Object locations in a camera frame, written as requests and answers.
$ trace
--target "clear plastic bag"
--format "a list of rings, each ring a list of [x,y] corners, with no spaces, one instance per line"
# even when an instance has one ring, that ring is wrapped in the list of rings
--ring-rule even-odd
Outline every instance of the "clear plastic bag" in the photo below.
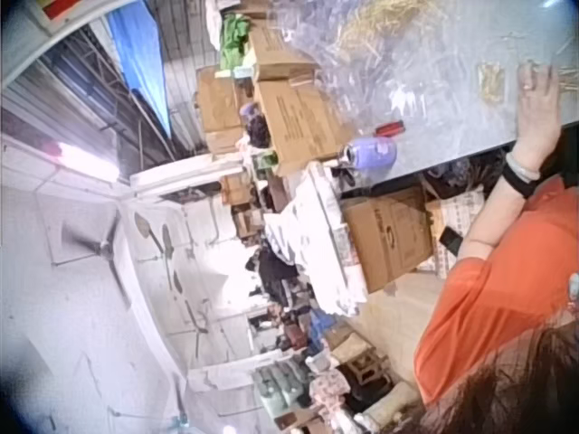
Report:
[[[360,134],[400,118],[438,127],[460,112],[451,80],[464,70],[432,0],[277,0],[268,18],[320,66],[315,82]]]

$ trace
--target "black wristband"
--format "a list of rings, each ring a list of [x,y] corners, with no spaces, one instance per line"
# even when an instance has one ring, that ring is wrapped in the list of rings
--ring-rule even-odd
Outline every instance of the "black wristband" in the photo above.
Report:
[[[510,165],[505,164],[503,167],[503,178],[508,184],[517,190],[521,195],[528,199],[536,189],[536,182],[531,181],[530,183],[526,183],[518,175],[510,168]]]

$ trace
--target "cardboard box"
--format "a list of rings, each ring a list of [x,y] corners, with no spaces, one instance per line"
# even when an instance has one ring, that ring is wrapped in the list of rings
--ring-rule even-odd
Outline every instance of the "cardboard box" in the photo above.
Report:
[[[311,160],[336,157],[353,130],[340,124],[332,104],[312,84],[292,88],[287,80],[260,81],[254,98],[268,122],[278,154],[276,175],[303,169]]]
[[[252,180],[247,173],[224,176],[221,185],[226,205],[242,205],[252,199]]]
[[[432,255],[421,187],[343,205],[369,293],[383,289]]]
[[[281,32],[270,29],[265,20],[252,20],[249,46],[255,56],[255,81],[288,79],[316,69],[315,62],[288,46]]]
[[[205,133],[205,143],[209,151],[214,155],[237,152],[235,144],[243,136],[243,127],[234,127],[222,131]]]
[[[268,16],[268,11],[270,10],[269,0],[242,0],[240,5],[229,7],[223,12],[244,14],[250,18],[260,18],[265,19]]]
[[[217,67],[203,68],[197,72],[197,105],[205,133],[240,127],[240,107],[252,99],[231,78],[216,79]]]

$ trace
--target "bracelet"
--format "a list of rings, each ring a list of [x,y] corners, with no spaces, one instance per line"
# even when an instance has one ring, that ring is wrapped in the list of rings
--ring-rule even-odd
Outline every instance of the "bracelet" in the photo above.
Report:
[[[510,165],[505,165],[503,167],[503,178],[507,183],[513,187],[517,192],[519,192],[525,199],[528,199],[534,192],[536,188],[535,181],[523,181],[523,179],[515,173]]]
[[[531,181],[538,181],[539,178],[541,177],[541,174],[539,172],[529,170],[520,165],[517,162],[517,160],[515,160],[515,157],[512,156],[512,152],[509,152],[506,155],[506,160],[510,168],[513,169],[513,172],[515,172],[515,174],[517,174],[517,176],[520,177],[526,183],[530,183]]]

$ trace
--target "red object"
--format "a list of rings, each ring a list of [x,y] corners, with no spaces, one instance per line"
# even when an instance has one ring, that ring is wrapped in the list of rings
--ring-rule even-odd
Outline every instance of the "red object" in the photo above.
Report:
[[[308,345],[308,337],[303,332],[303,330],[299,328],[299,325],[285,325],[284,332],[291,342],[291,346],[294,350],[299,350],[300,348]]]
[[[71,7],[79,3],[80,0],[54,0],[49,5],[43,7],[43,11],[51,20],[66,12]]]
[[[397,122],[391,122],[390,124],[381,125],[375,130],[375,136],[394,137],[398,134],[403,133],[404,131],[406,131],[404,123],[402,122],[402,120],[399,120]]]

